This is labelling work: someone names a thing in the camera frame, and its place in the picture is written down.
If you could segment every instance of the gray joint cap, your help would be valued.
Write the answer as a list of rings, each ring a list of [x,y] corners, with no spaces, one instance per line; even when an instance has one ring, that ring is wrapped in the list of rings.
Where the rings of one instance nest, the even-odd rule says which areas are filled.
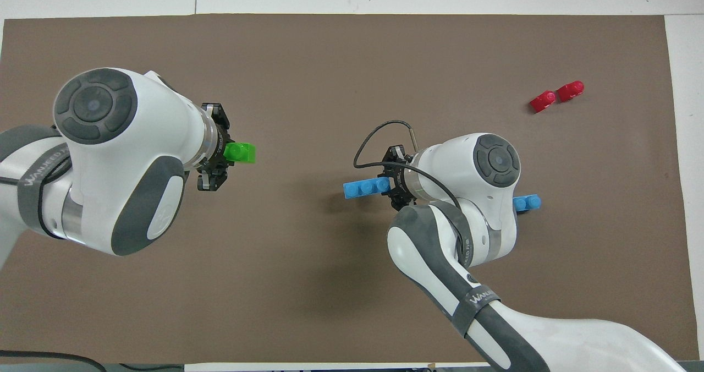
[[[518,154],[513,146],[500,136],[480,136],[473,156],[480,177],[492,186],[509,187],[516,182],[521,172]]]
[[[56,127],[79,144],[101,144],[119,136],[136,113],[131,78],[116,69],[101,68],[71,79],[53,107]]]

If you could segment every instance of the gray strap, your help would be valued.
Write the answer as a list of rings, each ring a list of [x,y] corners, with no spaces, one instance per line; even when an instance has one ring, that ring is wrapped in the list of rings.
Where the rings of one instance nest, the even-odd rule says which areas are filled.
[[[466,336],[477,313],[487,304],[496,300],[500,300],[500,297],[486,285],[474,287],[457,305],[457,309],[452,314],[452,325],[460,332],[460,335]]]
[[[22,220],[30,229],[39,233],[44,232],[56,239],[60,239],[60,237],[46,229],[43,223],[42,192],[46,177],[68,158],[68,146],[59,144],[43,153],[17,183],[17,204]]]
[[[460,237],[460,241],[456,246],[457,255],[460,264],[467,269],[467,267],[470,267],[470,264],[472,264],[472,257],[475,254],[472,231],[470,230],[470,223],[467,221],[467,217],[460,209],[445,201],[433,201],[430,204],[437,207],[437,209],[445,215],[450,225]]]
[[[37,126],[35,124],[27,124],[3,131],[0,133],[0,162],[14,154],[17,149],[50,136],[61,136],[61,134],[51,127]]]

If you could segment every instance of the blue lego brick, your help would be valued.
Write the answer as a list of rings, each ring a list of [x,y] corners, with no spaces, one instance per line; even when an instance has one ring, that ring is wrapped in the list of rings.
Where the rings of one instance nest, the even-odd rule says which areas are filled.
[[[392,186],[389,183],[389,177],[379,177],[372,179],[363,179],[362,181],[347,182],[342,185],[345,190],[345,199],[353,199],[355,197],[369,196],[388,192]]]
[[[537,210],[541,206],[542,201],[537,194],[529,194],[527,196],[518,196],[513,198],[513,207],[516,212]]]

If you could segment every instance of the brown mat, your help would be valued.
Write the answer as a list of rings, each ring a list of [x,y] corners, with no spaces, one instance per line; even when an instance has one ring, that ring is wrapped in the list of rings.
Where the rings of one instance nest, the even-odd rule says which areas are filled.
[[[0,272],[0,347],[103,362],[473,362],[387,253],[386,198],[345,201],[363,137],[495,132],[521,156],[508,256],[473,273],[508,306],[630,325],[698,359],[663,17],[198,15],[5,24],[0,129],[51,123],[65,81],[155,69],[257,146],[221,191],[123,259],[36,234]],[[543,90],[586,93],[531,114]],[[372,139],[362,161],[410,141]]]

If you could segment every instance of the lego brick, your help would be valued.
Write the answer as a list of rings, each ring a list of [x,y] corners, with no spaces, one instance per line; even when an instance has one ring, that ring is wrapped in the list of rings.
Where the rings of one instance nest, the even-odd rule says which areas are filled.
[[[543,94],[537,96],[530,105],[535,109],[535,113],[543,111],[543,109],[548,108],[552,103],[555,102],[555,93],[550,90],[543,91]]]
[[[516,196],[513,198],[513,207],[516,209],[516,212],[537,210],[541,204],[542,201],[537,194]]]
[[[379,194],[388,192],[392,186],[388,177],[379,177],[372,179],[363,179],[362,181],[347,182],[342,185],[345,191],[345,199],[353,199],[355,197],[369,196],[370,194]]]
[[[570,101],[582,93],[584,93],[584,83],[581,81],[573,81],[558,89],[558,96],[560,96],[561,102]]]

